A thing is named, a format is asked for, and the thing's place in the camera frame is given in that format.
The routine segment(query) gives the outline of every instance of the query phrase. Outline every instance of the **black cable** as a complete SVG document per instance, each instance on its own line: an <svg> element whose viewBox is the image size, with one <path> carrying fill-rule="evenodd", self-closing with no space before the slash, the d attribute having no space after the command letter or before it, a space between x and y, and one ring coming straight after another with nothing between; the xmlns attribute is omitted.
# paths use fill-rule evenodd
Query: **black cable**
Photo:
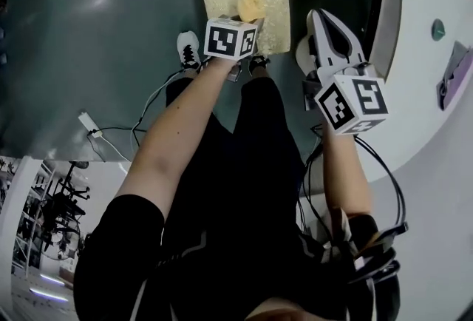
<svg viewBox="0 0 473 321"><path fill-rule="evenodd" d="M305 195L305 198L307 199L307 202L309 203L310 205L310 208L312 209L312 212L314 213L314 215L317 217L317 220L319 220L320 224L322 224L324 230L325 230L325 234L327 235L329 241L332 243L333 245L333 239L332 239L332 235L330 233L330 230L328 229L327 225L325 225L325 222L322 220L322 217L320 217L320 214L316 211L316 209L314 208L313 204L312 204L312 200L310 199L310 171L312 169L312 163L313 163L313 160L309 163L309 169L308 169L308 175L309 175L309 178L308 178L308 186L309 186L309 195L307 195L307 192L305 190L305 185L303 184L303 190L304 190L304 195Z"/></svg>
<svg viewBox="0 0 473 321"><path fill-rule="evenodd" d="M307 224L305 223L304 209L302 209L300 197L297 198L297 204L299 205L299 214L301 216L302 232L305 234L307 231Z"/></svg>
<svg viewBox="0 0 473 321"><path fill-rule="evenodd" d="M309 169L309 162L314 161L320 154L322 153L322 141L316 146L316 148L310 153L309 157L305 160L305 173L307 174L307 171Z"/></svg>
<svg viewBox="0 0 473 321"><path fill-rule="evenodd" d="M322 139L322 134L319 133L319 132L321 132L320 129L312 129L312 132L313 132L317 137L319 137L320 139Z"/></svg>
<svg viewBox="0 0 473 321"><path fill-rule="evenodd" d="M378 155L378 153L366 141L362 140L358 136L355 136L355 141L358 145L363 147L363 149L369 152L379 162L379 164L381 164L381 166L384 168L386 173L391 178L392 185L395 188L396 197L398 201L398 216L396 217L396 224L404 223L406 221L406 201L404 199L404 194L402 192L401 186L399 186L398 181L396 180L394 175L391 173L391 171L388 169L385 162L383 162L383 160Z"/></svg>
<svg viewBox="0 0 473 321"><path fill-rule="evenodd" d="M102 160L103 162L105 162L105 160L104 160L103 157L100 155L100 153L99 153L97 150L95 150L94 144L93 144L92 141L90 140L89 134L87 134L87 139L89 140L90 146L92 147L92 150L95 152L95 154L97 154L97 155L101 158L101 160Z"/></svg>
<svg viewBox="0 0 473 321"><path fill-rule="evenodd" d="M92 133L101 132L103 130L109 130L109 129L132 130L133 128L132 127L121 127L121 126L108 126L107 128L100 128L98 130L92 130ZM145 129L136 129L136 128L135 128L135 131L136 132L143 132L143 133L147 132L147 130L145 130Z"/></svg>
<svg viewBox="0 0 473 321"><path fill-rule="evenodd" d="M176 75L176 74L179 74L181 72L184 72L184 69L181 69L179 71L176 71L176 72L173 72L170 76L168 76L168 78L164 81L164 84L169 81L173 75ZM133 132L133 135L135 137L135 140L136 140L136 143L138 146L140 146L140 142L138 141L138 138L135 134L135 130L137 127L140 126L141 124L141 121L143 121L143 118L145 117L145 114L146 114L146 111L148 110L148 108L151 106L151 104L153 104L153 102L157 99L157 97L160 95L161 91L163 91L165 87L163 87L162 89L160 89L158 92L156 92L156 95L154 95L153 99L151 99L151 101L146 105L145 107L145 110L143 111L143 114L141 115L140 119L138 120L137 124L132 128L132 132Z"/></svg>

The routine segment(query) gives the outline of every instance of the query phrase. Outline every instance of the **sponge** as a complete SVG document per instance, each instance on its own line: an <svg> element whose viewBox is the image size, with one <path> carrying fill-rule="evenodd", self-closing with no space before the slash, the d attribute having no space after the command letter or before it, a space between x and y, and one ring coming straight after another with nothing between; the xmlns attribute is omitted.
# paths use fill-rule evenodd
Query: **sponge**
<svg viewBox="0 0 473 321"><path fill-rule="evenodd" d="M266 16L264 0L238 0L236 9L243 22L250 22Z"/></svg>

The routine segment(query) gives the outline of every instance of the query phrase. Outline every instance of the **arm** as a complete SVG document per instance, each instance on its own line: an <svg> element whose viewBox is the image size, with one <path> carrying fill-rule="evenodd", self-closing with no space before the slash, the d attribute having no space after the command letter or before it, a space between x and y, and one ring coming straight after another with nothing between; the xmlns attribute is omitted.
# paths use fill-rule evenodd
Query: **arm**
<svg viewBox="0 0 473 321"><path fill-rule="evenodd" d="M324 187L329 210L371 213L371 190L351 135L335 135L324 121Z"/></svg>
<svg viewBox="0 0 473 321"><path fill-rule="evenodd" d="M199 146L233 65L213 59L166 108L146 133L117 196L144 197L167 218L180 176Z"/></svg>

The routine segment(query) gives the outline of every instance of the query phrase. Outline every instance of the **shoe lace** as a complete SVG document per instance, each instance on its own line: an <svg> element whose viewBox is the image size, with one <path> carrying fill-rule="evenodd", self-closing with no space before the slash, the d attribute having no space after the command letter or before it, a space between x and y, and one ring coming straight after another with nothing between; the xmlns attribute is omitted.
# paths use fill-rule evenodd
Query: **shoe lace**
<svg viewBox="0 0 473 321"><path fill-rule="evenodd" d="M194 63L194 52L192 51L191 45L186 45L184 47L184 62L186 63Z"/></svg>

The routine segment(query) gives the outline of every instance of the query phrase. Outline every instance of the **gray floor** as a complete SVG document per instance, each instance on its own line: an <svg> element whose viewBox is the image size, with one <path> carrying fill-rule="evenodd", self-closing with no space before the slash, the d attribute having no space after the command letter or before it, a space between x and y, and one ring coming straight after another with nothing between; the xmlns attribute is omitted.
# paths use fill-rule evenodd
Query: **gray floor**
<svg viewBox="0 0 473 321"><path fill-rule="evenodd" d="M292 48L305 34L311 8L324 7L363 37L371 0L290 0ZM144 101L179 68L177 34L205 28L203 0L8 0L0 17L6 39L0 51L9 62L0 69L1 153L20 157L88 160L92 151L77 119L86 109L99 127L132 126ZM309 127L318 115L303 110L301 80L293 53L272 57L270 73L285 102L287 122L306 155L315 142ZM215 113L233 129L240 87L225 84ZM163 109L150 108L147 127ZM131 157L129 133L106 136ZM110 161L120 157L97 140Z"/></svg>

